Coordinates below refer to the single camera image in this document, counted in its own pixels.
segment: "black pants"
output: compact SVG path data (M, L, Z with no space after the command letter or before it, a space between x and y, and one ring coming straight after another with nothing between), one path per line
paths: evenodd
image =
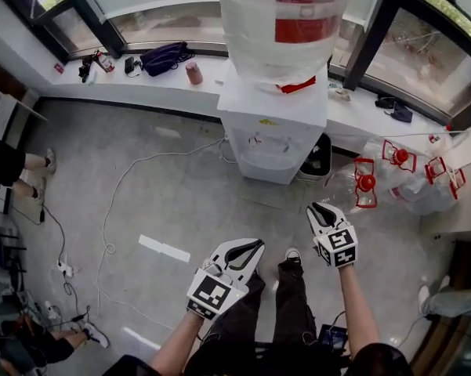
M311 345L317 342L317 329L306 303L303 268L298 263L286 260L278 269L274 343ZM265 282L257 274L253 274L247 285L249 293L217 319L205 342L214 339L225 342L255 341L259 304Z

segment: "purple bag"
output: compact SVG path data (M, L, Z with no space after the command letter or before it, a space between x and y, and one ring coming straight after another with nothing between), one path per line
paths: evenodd
M141 70L156 77L169 70L175 70L178 63L191 59L194 53L187 48L186 42L171 43L141 55Z

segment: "person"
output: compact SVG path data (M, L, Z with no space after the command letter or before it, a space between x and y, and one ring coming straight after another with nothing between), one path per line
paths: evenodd
M286 252L278 272L274 340L263 350L261 344L255 343L255 329L265 283L254 273L247 284L249 293L215 321L199 350L189 360L204 323L194 312L187 312L149 364L123 356L105 376L340 375L339 356L330 345L320 345L317 341L315 321L306 302L298 250L291 248ZM347 374L411 375L402 353L379 342L378 326L362 294L353 264L339 268L339 278L353 360Z
M471 289L456 291L449 286L450 280L445 276L435 295L430 295L426 285L420 288L418 303L422 315L471 316Z
M19 197L32 197L39 204L44 203L46 179L42 177L37 186L24 182L20 176L23 169L37 170L46 168L48 172L56 171L56 155L48 149L44 157L26 154L14 149L0 140L0 185L12 187Z
M109 346L106 336L91 323L86 323L82 331L47 331L30 315L22 315L15 321L3 321L0 327L6 337L15 337L21 342L37 367L66 360L87 341L97 342L103 348ZM13 361L8 362L6 370L13 374Z

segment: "concrete floor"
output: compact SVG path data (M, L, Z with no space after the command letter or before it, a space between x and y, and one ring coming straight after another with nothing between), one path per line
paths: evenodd
M103 254L101 227L111 194L121 174L139 157L159 152L187 152L223 136L221 125L140 110L87 103L51 101L42 108L41 123L26 151L43 154L48 146L58 157L49 180L46 205L66 233L68 262L80 269L71 279L78 310L91 305L90 320L111 341L109 349L90 342L64 363L52 365L56 375L102 374L121 355L146 360L153 349L126 334L160 345L185 313L186 292L194 271L221 242L258 237L266 242L260 274L266 281L256 337L269 341L274 329L277 264L290 246L300 249L310 308L317 326L331 323L343 310L339 277L312 250L312 234L304 208L321 197L319 186L294 182L278 186L244 179L235 164L219 158L217 146L194 155L159 157L137 164L115 197L105 229L116 253L106 255L99 283L111 296L132 308L101 297L97 315L96 272ZM336 156L335 165L350 159ZM31 202L14 204L34 213ZM47 218L35 226L14 215L28 247L26 285L43 303L58 305L66 318L75 315L74 297L63 292L61 274L53 269L61 245L60 230ZM417 293L423 280L439 281L449 266L450 241L418 235L418 217L396 207L381 206L350 217L359 237L357 273L384 342L404 338L418 318ZM191 253L189 263L138 244L143 234ZM342 317L339 325L344 325ZM411 359L429 323L420 320L402 351Z

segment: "jeans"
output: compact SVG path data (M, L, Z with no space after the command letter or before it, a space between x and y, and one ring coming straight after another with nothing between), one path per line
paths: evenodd
M445 287L424 302L422 311L425 315L471 316L471 289L455 291Z
M274 343L316 343L317 330L312 312L306 303L303 268L298 263L286 260L278 269ZM254 273L247 285L249 293L216 320L205 342L214 339L225 342L255 341L261 293L265 282Z

